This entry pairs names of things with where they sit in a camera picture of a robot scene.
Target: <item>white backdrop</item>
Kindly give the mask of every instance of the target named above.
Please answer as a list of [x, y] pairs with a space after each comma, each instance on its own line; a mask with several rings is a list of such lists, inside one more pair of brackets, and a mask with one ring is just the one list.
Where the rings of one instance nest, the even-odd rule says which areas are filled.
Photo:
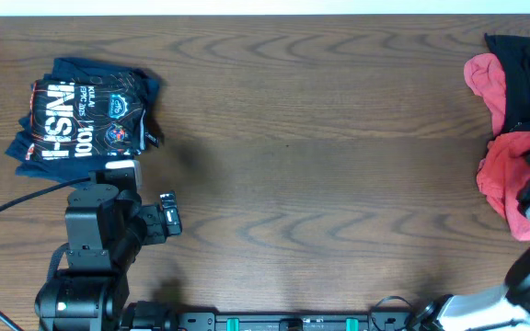
[[530, 14], [530, 0], [0, 0], [0, 16]]

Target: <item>wooden table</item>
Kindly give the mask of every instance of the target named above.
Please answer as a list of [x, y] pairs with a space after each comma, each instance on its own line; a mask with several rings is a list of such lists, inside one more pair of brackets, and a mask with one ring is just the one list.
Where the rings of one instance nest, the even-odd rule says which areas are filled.
[[[4, 150], [30, 83], [82, 56], [165, 80], [141, 195], [176, 190], [184, 234], [142, 250], [132, 301], [365, 310], [497, 285], [527, 244], [476, 187], [490, 114], [463, 65], [485, 32], [530, 16], [0, 18], [0, 204], [52, 184]], [[0, 215], [0, 308], [27, 329], [70, 192]]]

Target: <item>pink fabric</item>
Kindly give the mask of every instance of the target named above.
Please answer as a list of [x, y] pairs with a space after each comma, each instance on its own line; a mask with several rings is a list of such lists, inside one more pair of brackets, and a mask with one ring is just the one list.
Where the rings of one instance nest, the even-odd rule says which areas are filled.
[[501, 62], [487, 53], [474, 56], [464, 66], [466, 84], [476, 96], [484, 98], [492, 113], [492, 132], [501, 134], [506, 111], [506, 80]]
[[504, 133], [489, 142], [488, 149], [486, 158], [479, 164], [479, 191], [508, 221], [513, 237], [529, 241], [530, 221], [517, 210], [516, 196], [530, 178], [530, 166], [522, 158], [530, 152], [530, 132]]

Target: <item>green strip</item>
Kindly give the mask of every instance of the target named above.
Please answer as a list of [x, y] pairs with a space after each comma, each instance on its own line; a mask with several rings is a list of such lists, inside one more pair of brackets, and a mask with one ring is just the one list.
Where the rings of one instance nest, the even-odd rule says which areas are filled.
[[347, 318], [347, 331], [359, 331], [359, 320], [356, 318]]
[[226, 331], [238, 331], [240, 329], [240, 322], [238, 318], [228, 318], [226, 321]]

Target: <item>table surface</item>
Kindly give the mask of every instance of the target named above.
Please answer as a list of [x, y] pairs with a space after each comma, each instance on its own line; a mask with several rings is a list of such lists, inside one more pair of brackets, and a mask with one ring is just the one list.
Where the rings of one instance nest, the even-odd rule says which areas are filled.
[[[484, 33], [530, 16], [0, 17], [0, 204], [52, 184], [4, 150], [30, 83], [81, 56], [165, 80], [141, 195], [176, 190], [184, 233], [144, 247], [130, 300], [354, 311], [497, 285], [527, 243], [476, 186]], [[0, 309], [27, 329], [70, 192], [0, 214]]]

